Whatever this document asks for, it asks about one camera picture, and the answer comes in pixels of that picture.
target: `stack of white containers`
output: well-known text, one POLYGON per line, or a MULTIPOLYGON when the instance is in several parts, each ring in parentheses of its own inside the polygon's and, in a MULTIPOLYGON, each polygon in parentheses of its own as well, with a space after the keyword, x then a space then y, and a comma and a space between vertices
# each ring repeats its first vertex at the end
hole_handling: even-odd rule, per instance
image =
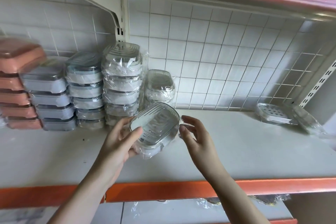
POLYGON ((137 44, 117 42, 105 48, 101 68, 108 125, 114 126, 121 118, 137 114, 142 64, 143 56, 137 44))
POLYGON ((158 69, 151 69, 147 72, 144 95, 145 108, 157 102, 171 105, 174 96, 175 85, 169 72, 158 69))
POLYGON ((33 61, 19 73, 44 130, 69 131, 76 128, 74 107, 64 75, 64 60, 55 58, 33 61))
POLYGON ((80 128, 97 129, 105 125, 101 61, 100 54, 78 52, 65 63, 69 94, 80 128))

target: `stack of plastic-wrapped containers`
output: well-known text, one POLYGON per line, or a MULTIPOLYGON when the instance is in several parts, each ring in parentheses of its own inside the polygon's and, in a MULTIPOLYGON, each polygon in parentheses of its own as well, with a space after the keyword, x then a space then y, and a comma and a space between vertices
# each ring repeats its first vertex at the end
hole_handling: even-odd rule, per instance
POLYGON ((25 65, 45 59, 38 44, 16 38, 0 39, 0 110, 10 128, 42 128, 18 73, 25 65))
POLYGON ((101 68, 108 125, 113 126, 121 118, 137 114, 143 58, 137 44, 117 42, 104 49, 101 68))
POLYGON ((19 73, 43 129, 70 131, 76 128, 74 107, 67 91, 64 60, 51 58, 31 62, 19 73))
POLYGON ((105 125, 101 61, 100 54, 78 52, 66 62, 66 79, 80 128, 93 130, 105 125))
POLYGON ((151 69, 145 80, 144 106, 162 102, 168 105, 173 103, 175 85, 170 73, 165 70, 151 69))

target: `stack of orange containers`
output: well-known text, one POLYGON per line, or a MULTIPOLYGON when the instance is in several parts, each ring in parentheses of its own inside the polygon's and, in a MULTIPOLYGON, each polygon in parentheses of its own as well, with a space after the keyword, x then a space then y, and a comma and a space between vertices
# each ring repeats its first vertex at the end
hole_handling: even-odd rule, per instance
POLYGON ((0 111, 7 117, 10 128, 42 128, 18 75, 24 65, 40 59, 46 59, 40 45, 22 39, 0 38, 0 111))

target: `hand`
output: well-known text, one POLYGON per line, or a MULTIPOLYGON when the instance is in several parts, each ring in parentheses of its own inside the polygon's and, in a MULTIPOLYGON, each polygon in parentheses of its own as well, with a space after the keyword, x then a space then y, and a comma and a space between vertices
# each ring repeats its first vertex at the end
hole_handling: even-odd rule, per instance
POLYGON ((219 173, 226 172, 203 123, 196 118, 185 115, 182 116, 182 120, 191 125, 180 125, 181 137, 187 145, 192 161, 205 179, 211 180, 219 173))
POLYGON ((119 120, 108 133, 95 162, 87 174, 88 177, 100 179, 107 188, 115 183, 126 160, 136 155, 131 147, 141 136, 142 128, 138 127, 128 134, 128 130, 123 127, 129 124, 132 118, 119 120))

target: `right hand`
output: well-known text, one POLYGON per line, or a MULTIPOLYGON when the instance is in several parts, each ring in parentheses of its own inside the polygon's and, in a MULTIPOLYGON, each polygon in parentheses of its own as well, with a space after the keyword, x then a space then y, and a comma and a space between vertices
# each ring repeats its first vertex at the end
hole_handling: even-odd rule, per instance
POLYGON ((180 134, 187 145, 189 154, 197 169, 207 180, 212 180, 216 175, 226 173, 211 139, 203 123, 190 116, 182 116, 185 123, 180 125, 180 134))

